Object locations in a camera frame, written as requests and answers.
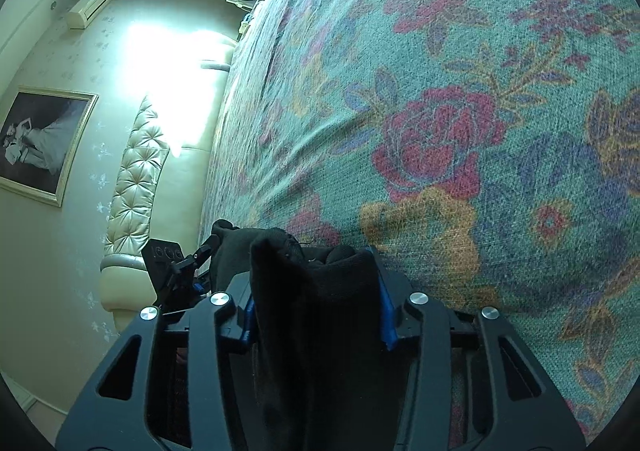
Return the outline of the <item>black pants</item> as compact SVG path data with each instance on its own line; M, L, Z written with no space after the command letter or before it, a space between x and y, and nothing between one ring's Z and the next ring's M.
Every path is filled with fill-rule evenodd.
M372 254L224 219L212 232L213 283L248 272L255 302L250 449L392 449L402 374L382 343Z

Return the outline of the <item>cream tufted headboard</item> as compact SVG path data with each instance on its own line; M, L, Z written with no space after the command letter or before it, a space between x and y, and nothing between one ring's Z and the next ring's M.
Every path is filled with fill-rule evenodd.
M126 142L107 217L99 295L122 332L156 300L142 258L151 239L193 252L200 232L207 166L230 67L205 61L204 88L176 101L146 96Z

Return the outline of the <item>framed wedding picture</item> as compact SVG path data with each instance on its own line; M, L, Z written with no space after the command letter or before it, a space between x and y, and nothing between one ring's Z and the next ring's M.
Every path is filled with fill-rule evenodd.
M98 100L92 93L17 89L1 121L1 188L60 208Z

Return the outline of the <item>floral bedspread bed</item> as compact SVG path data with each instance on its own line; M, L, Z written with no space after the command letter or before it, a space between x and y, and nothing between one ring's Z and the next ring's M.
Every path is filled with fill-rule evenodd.
M639 374L636 0L265 0L202 231L221 218L497 307L596 439Z

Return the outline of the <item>white wall air conditioner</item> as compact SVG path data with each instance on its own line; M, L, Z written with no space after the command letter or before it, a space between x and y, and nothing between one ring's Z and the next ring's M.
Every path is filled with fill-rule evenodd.
M67 14L70 30L85 30L112 0L80 0Z

